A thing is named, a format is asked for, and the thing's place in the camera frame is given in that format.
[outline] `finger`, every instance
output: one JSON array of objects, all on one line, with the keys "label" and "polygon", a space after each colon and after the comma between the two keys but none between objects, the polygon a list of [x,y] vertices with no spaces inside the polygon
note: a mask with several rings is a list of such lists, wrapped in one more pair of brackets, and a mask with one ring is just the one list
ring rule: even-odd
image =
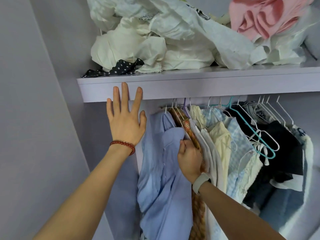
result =
[{"label": "finger", "polygon": [[138,116],[141,100],[142,100],[142,88],[138,87],[136,96],[134,98],[134,102],[132,105],[132,109],[131,109],[131,113],[136,114],[137,116]]},{"label": "finger", "polygon": [[113,87],[113,112],[114,116],[120,114],[120,93],[118,87]]},{"label": "finger", "polygon": [[146,126],[147,126],[146,112],[142,110],[140,112],[140,129],[143,131],[143,133],[146,131]]},{"label": "finger", "polygon": [[194,148],[194,147],[195,147],[195,146],[193,145],[192,141],[190,141],[190,140],[184,140],[183,142],[184,142],[184,144],[186,145],[186,148],[187,148],[187,149],[188,149],[188,148]]},{"label": "finger", "polygon": [[184,152],[186,151],[186,144],[184,144],[183,140],[180,140],[180,147],[179,147],[179,154],[184,154]]},{"label": "finger", "polygon": [[126,82],[123,82],[121,84],[122,89],[122,97],[121,97],[121,112],[129,112],[129,90],[128,90],[128,84]]},{"label": "finger", "polygon": [[106,114],[108,115],[109,122],[113,120],[113,112],[112,112],[112,101],[111,99],[106,100]]}]

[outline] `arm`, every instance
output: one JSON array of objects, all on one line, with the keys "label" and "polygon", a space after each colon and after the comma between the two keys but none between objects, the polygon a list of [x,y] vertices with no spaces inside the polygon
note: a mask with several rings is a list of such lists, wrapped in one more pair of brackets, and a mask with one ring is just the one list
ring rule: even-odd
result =
[{"label": "arm", "polygon": [[[183,175],[193,184],[200,175],[201,153],[191,141],[181,141],[178,162]],[[229,240],[285,240],[268,223],[209,182],[199,193]]]},{"label": "arm", "polygon": [[[128,110],[128,86],[122,83],[122,106],[118,87],[113,90],[113,110],[111,99],[107,99],[107,114],[113,140],[126,141],[137,145],[146,129],[144,111],[138,111],[142,99],[142,89],[138,88],[131,112]],[[131,153],[124,145],[114,144],[92,171],[89,177],[60,206],[46,222],[34,240],[90,240],[106,208],[113,183],[118,172]]]}]

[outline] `wardrobe shelf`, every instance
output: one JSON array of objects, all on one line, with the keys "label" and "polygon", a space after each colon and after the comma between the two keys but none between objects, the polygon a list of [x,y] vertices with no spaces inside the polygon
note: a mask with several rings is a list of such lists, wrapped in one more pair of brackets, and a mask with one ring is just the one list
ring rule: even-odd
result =
[{"label": "wardrobe shelf", "polygon": [[138,86],[143,99],[230,96],[320,91],[320,63],[300,65],[255,65],[245,70],[206,67],[152,74],[79,78],[83,101],[105,102],[112,98],[113,87],[127,82],[130,99]]}]

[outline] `teal hanger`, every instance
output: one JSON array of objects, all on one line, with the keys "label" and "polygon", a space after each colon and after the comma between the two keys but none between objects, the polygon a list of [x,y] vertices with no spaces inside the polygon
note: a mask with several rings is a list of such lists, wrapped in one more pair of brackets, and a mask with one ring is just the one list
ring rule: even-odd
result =
[{"label": "teal hanger", "polygon": [[[221,106],[229,108],[233,111],[235,111],[240,117],[241,119],[246,123],[247,126],[249,126],[249,128],[252,130],[252,132],[259,138],[260,141],[262,141],[262,143],[272,152],[272,157],[268,157],[267,155],[263,154],[262,152],[258,151],[256,148],[254,148],[254,150],[259,153],[260,155],[262,155],[263,157],[266,157],[267,159],[274,159],[276,157],[276,153],[273,149],[270,148],[270,146],[257,134],[257,132],[249,125],[249,123],[245,120],[244,117],[242,117],[242,115],[235,109],[231,108],[231,101],[232,101],[233,97],[230,98],[230,101],[228,104],[222,104]],[[218,106],[220,104],[211,104],[210,106]]]}]

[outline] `brown plaid fabric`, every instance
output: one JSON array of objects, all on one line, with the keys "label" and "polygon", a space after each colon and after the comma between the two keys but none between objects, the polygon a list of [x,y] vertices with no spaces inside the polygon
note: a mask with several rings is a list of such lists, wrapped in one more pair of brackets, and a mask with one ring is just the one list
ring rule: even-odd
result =
[{"label": "brown plaid fabric", "polygon": [[[202,154],[200,144],[195,134],[192,132],[190,128],[189,118],[179,108],[177,109],[170,108],[169,112],[172,115],[176,125],[178,127],[184,128],[184,130],[190,136],[190,139],[193,145],[195,146],[195,148],[200,150]],[[206,165],[204,160],[202,160],[200,171],[206,172]],[[193,192],[193,190],[191,191],[191,197],[192,197],[193,226],[190,231],[189,240],[206,240],[206,220],[205,220],[206,205],[203,202],[201,196],[197,195],[195,192]]]}]

